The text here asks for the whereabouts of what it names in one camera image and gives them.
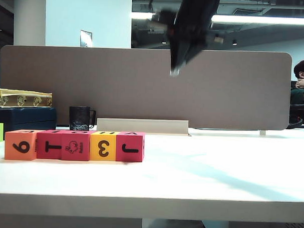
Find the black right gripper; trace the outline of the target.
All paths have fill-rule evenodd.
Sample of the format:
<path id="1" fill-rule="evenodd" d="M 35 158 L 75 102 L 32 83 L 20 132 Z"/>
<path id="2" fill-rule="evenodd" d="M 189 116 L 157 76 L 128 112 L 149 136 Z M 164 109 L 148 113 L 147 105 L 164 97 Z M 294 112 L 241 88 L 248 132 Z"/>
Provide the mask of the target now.
<path id="1" fill-rule="evenodd" d="M 170 44 L 170 76 L 178 76 L 181 68 L 199 54 L 202 47 L 205 50 L 209 44 L 221 45 L 224 43 L 223 36 L 210 31 L 214 15 L 215 11 L 189 12 L 180 10 L 175 12 L 168 9 L 152 15 L 152 25 L 165 29 L 170 43 L 175 38 L 178 42 L 184 42 L 191 46 L 186 51 L 184 43 Z"/>

